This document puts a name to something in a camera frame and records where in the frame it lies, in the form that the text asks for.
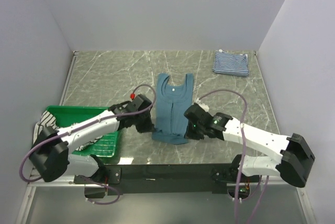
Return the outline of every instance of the blue tank top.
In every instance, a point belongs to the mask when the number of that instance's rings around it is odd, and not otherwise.
[[[156,101],[156,131],[152,139],[171,144],[185,144],[184,138],[188,120],[184,112],[192,104],[193,74],[185,75],[185,82],[179,86],[168,84],[170,76],[166,73],[158,75]]]

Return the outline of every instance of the folded striped shirt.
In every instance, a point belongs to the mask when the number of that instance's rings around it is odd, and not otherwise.
[[[218,74],[248,76],[248,56],[216,51],[212,70]]]

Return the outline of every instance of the folded cloth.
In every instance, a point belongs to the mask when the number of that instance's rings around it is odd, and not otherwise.
[[[33,138],[32,138],[32,142],[34,143],[37,139],[37,136],[38,134],[41,133],[41,131],[45,128],[45,127],[48,127],[48,126],[51,126],[54,130],[57,130],[58,129],[58,126],[56,126],[56,118],[54,117],[53,114],[51,114],[50,112],[48,111],[45,111],[43,114],[42,114],[42,117],[41,117],[41,120],[38,121],[36,124],[35,124],[35,128],[33,130]],[[89,141],[88,143],[85,143],[83,145],[81,145],[80,147],[78,147],[76,149],[76,151],[81,151],[81,150],[84,150],[86,147],[88,147],[89,145],[91,144],[94,144],[96,141],[98,141],[102,136],[98,137],[98,138],[95,138],[91,141]]]
[[[218,74],[248,76],[248,55],[235,55],[222,50],[216,51],[212,70]]]

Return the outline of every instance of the marble tabletop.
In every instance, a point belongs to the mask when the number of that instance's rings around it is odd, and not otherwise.
[[[218,88],[232,89],[248,101],[245,122],[260,129],[278,133],[254,51],[247,53],[249,77],[215,74],[212,70],[214,51],[82,51],[75,56],[63,105],[111,106],[129,100],[131,91],[140,84],[157,84],[159,73],[170,75],[169,84],[181,85],[186,73],[194,74],[193,101]],[[140,93],[152,99],[148,88]],[[210,110],[239,118],[243,101],[235,94],[216,93],[202,100]],[[151,110],[155,123],[155,108]],[[151,133],[139,134],[135,127],[123,130],[117,154],[105,163],[119,160],[132,164],[229,163],[242,152],[242,145],[205,138],[188,144],[171,145],[151,139]],[[248,149],[248,155],[259,155]]]

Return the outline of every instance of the gray wall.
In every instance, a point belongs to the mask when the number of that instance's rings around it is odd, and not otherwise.
[[[73,50],[257,50],[284,0],[46,0]]]
[[[316,161],[307,190],[318,223],[335,223],[335,0],[286,0],[259,51],[283,134],[305,136]]]
[[[0,0],[0,7],[0,216],[7,224],[26,190],[18,168],[33,125],[59,102],[71,51],[43,0]]]

